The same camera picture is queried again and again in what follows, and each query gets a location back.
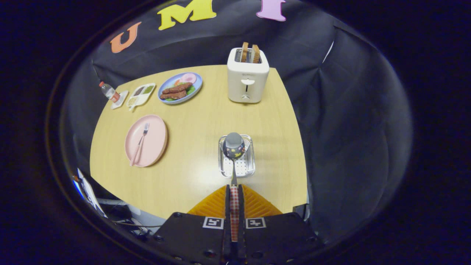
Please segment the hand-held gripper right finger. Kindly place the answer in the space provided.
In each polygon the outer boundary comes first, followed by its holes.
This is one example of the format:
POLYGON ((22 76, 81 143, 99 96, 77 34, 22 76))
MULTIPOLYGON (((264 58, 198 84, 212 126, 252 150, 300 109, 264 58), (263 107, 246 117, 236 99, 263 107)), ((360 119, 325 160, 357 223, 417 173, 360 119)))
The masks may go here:
POLYGON ((299 213, 279 213, 262 196, 239 185, 238 263, 301 265, 323 247, 299 213))

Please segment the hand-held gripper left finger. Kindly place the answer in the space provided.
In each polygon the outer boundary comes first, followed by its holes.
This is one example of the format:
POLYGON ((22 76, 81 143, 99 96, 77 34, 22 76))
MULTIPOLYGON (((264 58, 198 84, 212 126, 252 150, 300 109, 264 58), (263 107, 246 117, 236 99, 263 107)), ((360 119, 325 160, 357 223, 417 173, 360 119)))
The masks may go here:
POLYGON ((153 243, 173 263, 221 265, 231 252, 229 186, 204 198, 189 213, 172 213, 153 235, 153 243))

